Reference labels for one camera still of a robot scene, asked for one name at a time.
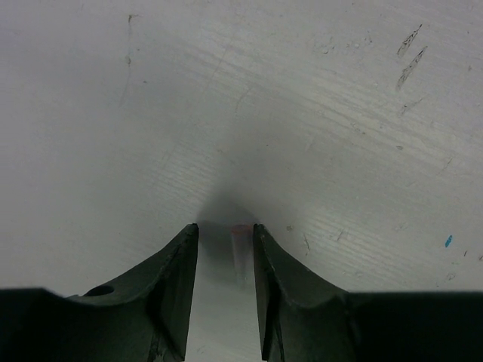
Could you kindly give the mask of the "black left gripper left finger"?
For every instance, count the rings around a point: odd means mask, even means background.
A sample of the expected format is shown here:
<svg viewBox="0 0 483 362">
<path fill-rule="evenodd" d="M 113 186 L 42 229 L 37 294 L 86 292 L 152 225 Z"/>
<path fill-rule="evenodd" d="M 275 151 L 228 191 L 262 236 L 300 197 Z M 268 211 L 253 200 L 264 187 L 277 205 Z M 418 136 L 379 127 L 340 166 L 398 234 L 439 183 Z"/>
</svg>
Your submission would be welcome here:
<svg viewBox="0 0 483 362">
<path fill-rule="evenodd" d="M 188 224 L 159 252 L 79 296 L 1 291 L 3 361 L 183 361 L 198 258 Z"/>
</svg>

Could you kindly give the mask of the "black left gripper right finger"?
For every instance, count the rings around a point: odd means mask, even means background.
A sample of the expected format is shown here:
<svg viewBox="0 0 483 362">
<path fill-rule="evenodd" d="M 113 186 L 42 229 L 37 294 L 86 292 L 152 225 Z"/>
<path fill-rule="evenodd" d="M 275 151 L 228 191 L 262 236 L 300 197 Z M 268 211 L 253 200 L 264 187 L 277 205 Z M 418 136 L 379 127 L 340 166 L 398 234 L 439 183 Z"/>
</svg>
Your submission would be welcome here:
<svg viewBox="0 0 483 362">
<path fill-rule="evenodd" d="M 352 293 L 253 233 L 264 361 L 480 361 L 480 292 Z"/>
</svg>

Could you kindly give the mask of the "orange clear pen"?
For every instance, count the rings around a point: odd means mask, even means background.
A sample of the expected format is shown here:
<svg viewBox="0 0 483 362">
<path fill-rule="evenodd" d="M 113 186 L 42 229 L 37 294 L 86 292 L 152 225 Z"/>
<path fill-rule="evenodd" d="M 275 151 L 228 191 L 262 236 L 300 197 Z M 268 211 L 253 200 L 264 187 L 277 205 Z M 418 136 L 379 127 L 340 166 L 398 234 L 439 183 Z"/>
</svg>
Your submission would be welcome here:
<svg viewBox="0 0 483 362">
<path fill-rule="evenodd" d="M 235 277 L 242 289 L 253 279 L 253 228 L 252 224 L 238 224 L 230 231 Z"/>
</svg>

